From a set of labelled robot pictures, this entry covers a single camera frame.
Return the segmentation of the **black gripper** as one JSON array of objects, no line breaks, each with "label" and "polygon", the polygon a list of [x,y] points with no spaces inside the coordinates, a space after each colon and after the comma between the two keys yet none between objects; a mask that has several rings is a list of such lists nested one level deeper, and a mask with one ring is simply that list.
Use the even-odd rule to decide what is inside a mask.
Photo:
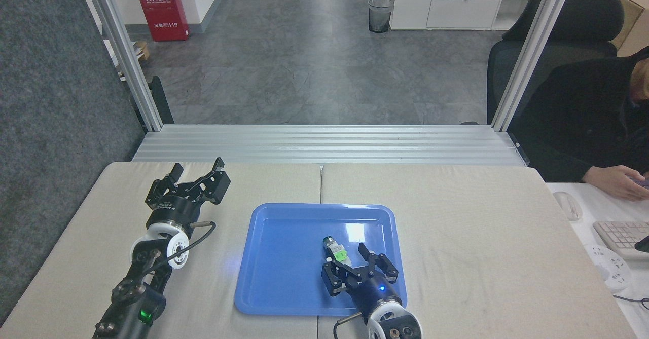
[{"label": "black gripper", "polygon": [[[190,224],[198,221],[202,203],[220,204],[230,185],[229,176],[223,170],[224,165],[224,161],[217,158],[206,175],[177,186],[184,169],[180,163],[175,163],[163,179],[154,180],[146,196],[146,205],[152,209],[147,228],[154,223],[190,228]],[[175,195],[165,195],[174,191]]]},{"label": "black gripper", "polygon": [[364,243],[359,244],[358,251],[367,263],[364,267],[353,268],[326,258],[321,276],[329,296],[335,297],[346,291],[362,313],[362,318],[369,318],[383,302],[393,300],[403,306],[403,300],[391,285],[399,275],[391,260],[383,253],[373,253]]}]

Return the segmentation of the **person's hand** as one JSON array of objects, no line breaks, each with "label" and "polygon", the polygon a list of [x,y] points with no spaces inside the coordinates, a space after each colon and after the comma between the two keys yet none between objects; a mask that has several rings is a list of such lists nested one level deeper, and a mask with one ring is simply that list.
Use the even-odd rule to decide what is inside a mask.
[{"label": "person's hand", "polygon": [[606,168],[592,166],[582,178],[582,182],[593,185],[615,198],[645,201],[648,199],[648,191],[636,184],[636,180],[645,180],[645,177],[640,175],[639,171],[623,165]]}]

